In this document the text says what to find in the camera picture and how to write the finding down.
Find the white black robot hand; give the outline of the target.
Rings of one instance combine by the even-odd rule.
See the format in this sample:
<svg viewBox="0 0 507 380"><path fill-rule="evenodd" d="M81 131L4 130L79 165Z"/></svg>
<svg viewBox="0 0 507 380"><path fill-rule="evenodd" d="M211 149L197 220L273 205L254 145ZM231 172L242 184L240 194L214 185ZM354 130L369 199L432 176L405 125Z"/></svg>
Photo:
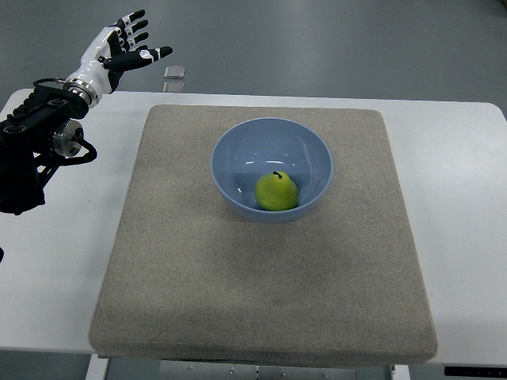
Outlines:
<svg viewBox="0 0 507 380"><path fill-rule="evenodd" d="M145 11L140 9L104 27L83 53L80 67L65 79L63 88L92 108L117 89L124 72L170 55L173 49L169 46L149 48L143 44L149 36L147 25Z"/></svg>

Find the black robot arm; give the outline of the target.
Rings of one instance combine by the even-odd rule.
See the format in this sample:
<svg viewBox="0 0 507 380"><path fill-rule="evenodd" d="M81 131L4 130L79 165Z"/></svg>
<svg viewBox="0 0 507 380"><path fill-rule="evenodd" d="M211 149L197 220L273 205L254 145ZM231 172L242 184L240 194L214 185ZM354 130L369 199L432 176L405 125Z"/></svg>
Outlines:
<svg viewBox="0 0 507 380"><path fill-rule="evenodd" d="M97 97L80 82L43 78L1 122L1 212L20 215L45 204L44 187L63 166L97 158L79 120Z"/></svg>

